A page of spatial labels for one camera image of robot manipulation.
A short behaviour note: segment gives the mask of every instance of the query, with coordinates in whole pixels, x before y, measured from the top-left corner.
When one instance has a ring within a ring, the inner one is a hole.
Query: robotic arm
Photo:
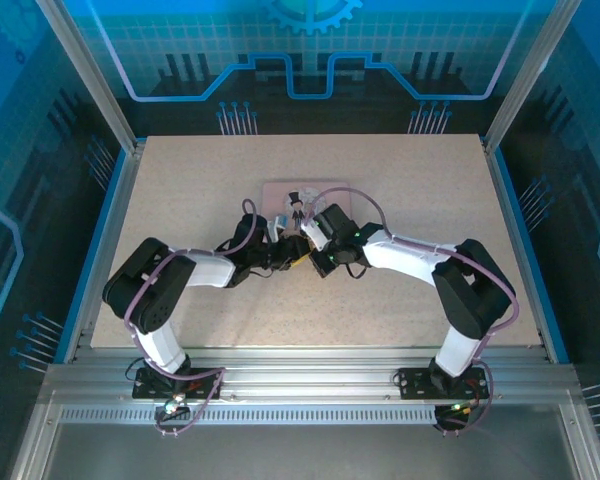
[[[436,288],[451,324],[429,366],[431,383],[442,395],[449,395],[457,386],[489,329],[511,305],[501,287],[451,255],[457,252],[471,259],[513,292],[485,248],[475,240],[458,246],[435,245],[393,236],[379,224],[359,228],[336,204],[304,224],[304,235],[274,238],[270,224],[253,215],[245,214],[233,238],[214,252],[188,251],[175,256],[139,300],[140,289],[157,265],[174,252],[155,238],[146,239],[105,286],[103,300],[120,318],[138,300],[129,320],[142,349],[163,372],[180,376],[192,372],[189,358],[168,321],[184,288],[233,288],[248,278],[254,267],[272,272],[287,270],[307,255],[322,278],[340,265],[357,263],[411,275]],[[244,247],[236,251],[236,246],[243,243]],[[171,386],[174,392],[180,392],[186,382],[171,380]]]

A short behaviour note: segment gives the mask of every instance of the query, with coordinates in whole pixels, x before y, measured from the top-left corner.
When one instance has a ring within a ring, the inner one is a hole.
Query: grid pattern
[[[600,168],[600,70],[573,28],[567,30],[556,48],[533,98],[556,86],[562,87],[574,112],[562,141],[573,150],[587,145]]]
[[[454,53],[450,71],[462,69],[461,79],[472,93],[484,93],[519,14],[358,12],[352,20],[327,34],[295,35],[258,14],[151,15],[104,17],[102,24],[131,79],[135,91],[148,95],[160,81],[158,70],[168,71],[166,54],[205,54],[212,75],[220,74],[238,55],[256,52],[302,54],[302,72],[319,73],[318,54],[336,51],[372,51],[382,60],[408,73],[416,52],[422,52],[418,76],[424,78],[429,56],[437,52],[432,78],[438,78],[447,52]],[[511,61],[502,73],[499,89],[513,80],[544,15],[527,19]],[[118,95],[124,94],[119,75],[104,42],[89,17],[76,19],[89,47]],[[181,71],[184,65],[178,65]],[[194,75],[202,80],[202,66],[193,62]]]
[[[49,31],[0,109],[1,209],[23,174],[33,148],[41,152],[57,150],[61,137],[46,115],[61,87],[83,95],[85,92],[61,45]]]

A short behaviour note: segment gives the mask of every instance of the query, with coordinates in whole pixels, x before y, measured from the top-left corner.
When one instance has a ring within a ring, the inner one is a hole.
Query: cartoon figure
[[[298,192],[289,193],[289,204],[293,208],[293,214],[291,215],[291,219],[293,220],[293,228],[294,230],[299,231],[302,220],[304,220],[304,212],[302,211],[304,202],[300,200],[300,194]]]

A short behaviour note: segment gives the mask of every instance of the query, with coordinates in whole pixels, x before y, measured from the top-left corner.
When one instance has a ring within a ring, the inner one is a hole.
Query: beige tabletop
[[[511,241],[477,135],[150,137],[112,272],[146,237],[213,249],[233,235],[248,197],[265,182],[342,181],[374,197],[394,233],[438,243],[481,241],[518,293],[519,321],[494,345],[538,345]],[[353,197],[359,225],[378,221]],[[344,268],[320,279],[310,262],[235,289],[186,289],[171,320],[185,347],[439,346],[448,322],[436,290],[420,280]],[[102,305],[93,347],[132,346]]]

